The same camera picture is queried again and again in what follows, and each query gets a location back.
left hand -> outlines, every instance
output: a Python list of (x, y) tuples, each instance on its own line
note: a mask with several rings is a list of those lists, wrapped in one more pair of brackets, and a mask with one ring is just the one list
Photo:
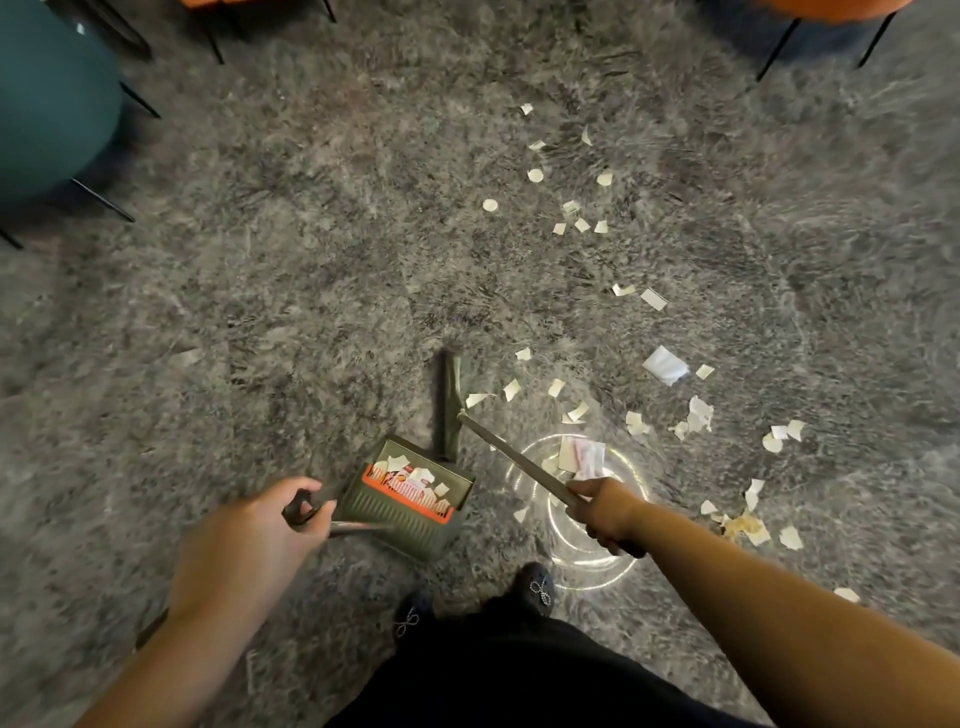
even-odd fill
[[(170, 589), (170, 617), (213, 611), (256, 629), (290, 586), (303, 561), (330, 534), (331, 500), (299, 531), (282, 511), (297, 490), (316, 493), (307, 477), (280, 480), (262, 493), (221, 506), (180, 547)], [(308, 509), (306, 503), (301, 507)]]

teal chair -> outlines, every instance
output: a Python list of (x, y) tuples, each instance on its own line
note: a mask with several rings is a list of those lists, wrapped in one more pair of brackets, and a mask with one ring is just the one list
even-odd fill
[(92, 31), (71, 27), (40, 0), (2, 0), (0, 206), (69, 183), (134, 222), (77, 179), (112, 140), (125, 93), (159, 118), (121, 80), (116, 60)]

orange chair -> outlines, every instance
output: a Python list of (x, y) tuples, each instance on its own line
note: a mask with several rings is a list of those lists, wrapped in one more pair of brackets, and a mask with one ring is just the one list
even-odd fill
[(770, 66), (780, 55), (780, 51), (804, 20), (835, 25), (883, 17), (883, 22), (880, 23), (873, 40), (870, 41), (867, 52), (856, 66), (862, 68), (873, 54), (883, 34), (887, 32), (894, 15), (910, 4), (910, 0), (762, 0), (762, 2), (774, 11), (792, 17), (793, 20), (774, 48), (774, 52), (770, 54), (770, 58), (767, 59), (763, 70), (756, 75), (758, 81), (766, 76)]

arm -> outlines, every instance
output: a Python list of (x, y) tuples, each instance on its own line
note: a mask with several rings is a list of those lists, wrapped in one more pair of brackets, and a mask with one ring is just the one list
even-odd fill
[(219, 508), (187, 536), (169, 617), (77, 728), (170, 728), (200, 717), (307, 555), (329, 535), (335, 501), (300, 531), (283, 519), (301, 488), (316, 492), (320, 483), (282, 480)]
[(643, 546), (781, 728), (960, 725), (960, 659), (633, 496), (609, 478), (570, 515), (600, 543)]

right hand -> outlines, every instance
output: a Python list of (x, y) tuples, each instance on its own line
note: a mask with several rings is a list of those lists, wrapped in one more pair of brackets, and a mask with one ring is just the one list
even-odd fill
[(566, 514), (585, 524), (590, 538), (595, 538), (600, 546), (618, 554), (617, 541), (635, 538), (637, 514), (646, 501), (631, 493), (619, 480), (611, 477), (571, 480), (566, 487), (578, 496), (590, 498), (585, 503), (567, 507)]

